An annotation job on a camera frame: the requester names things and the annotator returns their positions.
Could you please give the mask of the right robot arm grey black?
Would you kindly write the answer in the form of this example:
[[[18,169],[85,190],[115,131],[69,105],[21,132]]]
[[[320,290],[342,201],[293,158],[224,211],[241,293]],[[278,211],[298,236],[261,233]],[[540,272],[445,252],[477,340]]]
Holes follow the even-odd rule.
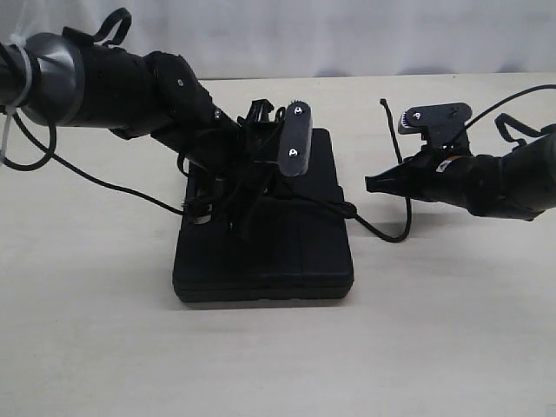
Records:
[[[555,207],[555,127],[504,156],[474,155],[467,145],[426,144],[401,164],[366,177],[365,183],[369,193],[530,222]]]

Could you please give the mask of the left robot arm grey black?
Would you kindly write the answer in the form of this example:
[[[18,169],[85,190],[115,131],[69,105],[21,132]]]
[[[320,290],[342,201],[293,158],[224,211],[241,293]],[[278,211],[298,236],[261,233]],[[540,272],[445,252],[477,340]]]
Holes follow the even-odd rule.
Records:
[[[67,27],[1,48],[1,110],[12,121],[45,126],[43,160],[56,155],[60,127],[107,129],[131,140],[148,136],[192,166],[195,191],[184,202],[190,219],[225,220],[245,235],[262,189],[264,153],[281,133],[284,112],[265,99],[244,117],[217,106],[179,55],[139,56],[122,42],[132,23],[124,8],[88,34]]]

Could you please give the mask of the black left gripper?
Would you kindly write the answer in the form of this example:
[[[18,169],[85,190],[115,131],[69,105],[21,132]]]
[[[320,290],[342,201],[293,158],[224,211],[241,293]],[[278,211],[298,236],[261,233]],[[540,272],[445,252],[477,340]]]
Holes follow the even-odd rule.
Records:
[[[254,100],[245,118],[215,132],[227,153],[223,169],[213,178],[208,202],[230,204],[229,234],[236,241],[248,239],[250,223],[270,186],[266,177],[274,174],[277,164],[282,118],[271,120],[273,111],[268,99]]]

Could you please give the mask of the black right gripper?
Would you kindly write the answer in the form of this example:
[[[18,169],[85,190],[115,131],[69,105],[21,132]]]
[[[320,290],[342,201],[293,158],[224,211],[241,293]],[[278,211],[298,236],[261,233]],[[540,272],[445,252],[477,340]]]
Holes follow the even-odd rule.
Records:
[[[407,197],[422,202],[475,204],[478,170],[470,153],[421,150],[403,163],[365,177],[369,193]]]

